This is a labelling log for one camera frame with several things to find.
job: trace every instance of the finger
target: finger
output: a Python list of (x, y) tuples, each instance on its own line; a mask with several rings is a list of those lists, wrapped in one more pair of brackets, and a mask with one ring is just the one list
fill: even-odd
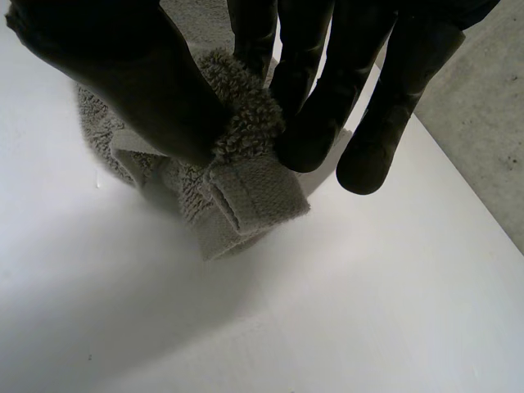
[(270, 89), (286, 119), (307, 98), (322, 56), (334, 0), (279, 0), (282, 55)]
[[(183, 36), (160, 9), (137, 15), (141, 39), (114, 52), (74, 48), (33, 29), (12, 7), (9, 25), (36, 56), (96, 93), (146, 142), (167, 156), (205, 165), (229, 113), (204, 80)], [(113, 29), (106, 27), (106, 34)], [(125, 30), (126, 39), (135, 30)]]
[(228, 0), (235, 57), (265, 80), (277, 30), (277, 0)]
[(395, 23), (380, 0), (339, 0), (333, 12), (322, 77), (300, 114), (279, 138), (281, 162), (297, 172), (317, 169), (346, 123)]

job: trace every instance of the black glove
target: black glove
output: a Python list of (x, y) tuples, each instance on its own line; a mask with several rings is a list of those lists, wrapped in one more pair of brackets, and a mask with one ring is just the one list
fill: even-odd
[[(235, 53), (261, 76), (273, 49), (278, 9), (283, 49), (270, 88), (287, 120), (276, 146), (281, 162), (297, 172), (322, 164), (396, 23), (367, 114), (337, 167), (344, 188), (376, 191), (424, 88), (463, 41), (461, 29), (498, 1), (228, 0)], [(331, 17), (327, 62), (307, 98)]]
[(158, 0), (13, 0), (7, 23), (155, 149), (194, 164), (211, 160), (229, 113)]

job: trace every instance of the white table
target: white table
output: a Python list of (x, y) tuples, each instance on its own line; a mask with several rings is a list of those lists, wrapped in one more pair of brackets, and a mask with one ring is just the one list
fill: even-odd
[(524, 258), (416, 119), (380, 192), (332, 176), (205, 265), (93, 163), (70, 81), (0, 48), (1, 392), (524, 389)]

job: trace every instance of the fuzzy sherpa fabric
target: fuzzy sherpa fabric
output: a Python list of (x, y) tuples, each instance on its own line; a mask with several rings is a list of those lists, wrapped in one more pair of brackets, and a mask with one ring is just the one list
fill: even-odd
[[(201, 57), (202, 53), (209, 52), (216, 47), (224, 47), (227, 52), (233, 51), (234, 35), (230, 27), (226, 0), (161, 0), (160, 4), (182, 32), (192, 55), (196, 59)], [(276, 61), (273, 61), (266, 84), (271, 79), (275, 64)], [(209, 70), (209, 77), (213, 79), (212, 70)], [(205, 177), (201, 176), (198, 170), (183, 168), (177, 161), (168, 160), (160, 155), (88, 90), (78, 87), (78, 97), (82, 129), (87, 145), (110, 172), (126, 183), (134, 184), (149, 201), (161, 204), (171, 210), (177, 210), (182, 184), (180, 176), (181, 173), (184, 173), (182, 178), (185, 178), (183, 181), (186, 184), (187, 195), (182, 196), (182, 198), (186, 197), (189, 200), (193, 198), (194, 206), (197, 206), (197, 208), (195, 210), (194, 206), (186, 206), (182, 210), (186, 219), (192, 222), (205, 259), (214, 259), (220, 255), (231, 255), (242, 251), (264, 236), (264, 231), (260, 231), (260, 234), (255, 234), (256, 231), (251, 232), (250, 236), (241, 234), (242, 231), (249, 232), (252, 230), (257, 223), (256, 219), (242, 219), (242, 217), (246, 217), (242, 214), (246, 211), (252, 211), (263, 215), (264, 208), (262, 205), (246, 204), (246, 200), (243, 201), (242, 199), (237, 200), (238, 203), (228, 203), (228, 195), (235, 190), (234, 186), (238, 182), (230, 182), (231, 179), (228, 176), (233, 176), (233, 172), (228, 173), (227, 170), (224, 170), (224, 168), (227, 168), (226, 165), (215, 166), (215, 173), (218, 176), (212, 177), (211, 171), (209, 171), (209, 176), (206, 179), (210, 181), (206, 180), (206, 187), (202, 187)], [(227, 95), (223, 95), (223, 99), (232, 100)], [(280, 127), (281, 125), (265, 132), (279, 132), (277, 129)], [(332, 174), (349, 139), (350, 133), (342, 130), (338, 142), (335, 143), (323, 165), (311, 174), (297, 175), (306, 196), (311, 194), (327, 176)], [(219, 145), (218, 149), (223, 148), (227, 151), (227, 139), (222, 142), (225, 142), (225, 144)], [(260, 151), (266, 151), (270, 148), (270, 143), (270, 141), (265, 141), (259, 145)], [(253, 154), (256, 153), (255, 146), (250, 147)], [(253, 174), (250, 179), (260, 178), (260, 174), (255, 172), (256, 168), (249, 167), (249, 164), (243, 164), (241, 160), (235, 161), (234, 157), (228, 157), (227, 154), (219, 156), (223, 157), (223, 160), (231, 160), (230, 163), (238, 165), (240, 171)], [(271, 156), (261, 154), (257, 160), (261, 163), (263, 159), (269, 161), (268, 165), (275, 165), (274, 176), (262, 178), (267, 183), (254, 181), (247, 186), (251, 187), (253, 192), (276, 187), (275, 193), (278, 193), (282, 189), (278, 186), (277, 179), (279, 176), (286, 177), (288, 171), (275, 163)], [(189, 192), (198, 187), (201, 188), (202, 193), (191, 194)], [(299, 192), (296, 195), (303, 197), (304, 194)], [(214, 209), (209, 210), (207, 215), (203, 215), (200, 213), (203, 211), (201, 208), (210, 206), (208, 203), (210, 198), (214, 198), (213, 200), (216, 202), (214, 202)], [(231, 219), (235, 212), (239, 212), (241, 219)], [(272, 225), (280, 219), (278, 215), (268, 215), (266, 222)]]
[(97, 100), (80, 90), (87, 144), (111, 171), (143, 192), (160, 183), (195, 232), (205, 260), (252, 245), (276, 225), (309, 210), (297, 177), (273, 153), (284, 130), (281, 110), (260, 81), (224, 50), (198, 61), (202, 75), (233, 113), (206, 168), (154, 151)]

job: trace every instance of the gray fleece fabric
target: gray fleece fabric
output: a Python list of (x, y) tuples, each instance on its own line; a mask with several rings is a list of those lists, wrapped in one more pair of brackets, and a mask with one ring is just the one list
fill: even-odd
[[(293, 174), (272, 153), (282, 132), (280, 110), (267, 90), (228, 55), (234, 36), (226, 0), (162, 0), (219, 99), (235, 116), (217, 142), (215, 160), (196, 168), (162, 156), (87, 89), (78, 86), (84, 139), (114, 175), (149, 201), (182, 215), (205, 260), (232, 255), (271, 228), (306, 213), (305, 196), (335, 169), (350, 139), (342, 131), (324, 164)], [(212, 50), (224, 47), (224, 50)], [(269, 71), (269, 79), (274, 68)]]
[[(84, 136), (105, 165), (143, 192), (164, 186), (195, 232), (205, 260), (231, 255), (271, 228), (309, 210), (296, 175), (273, 153), (284, 130), (281, 111), (267, 89), (225, 51), (198, 61), (202, 75), (233, 117), (206, 168), (162, 156), (81, 89)], [(101, 116), (97, 127), (88, 127)]]

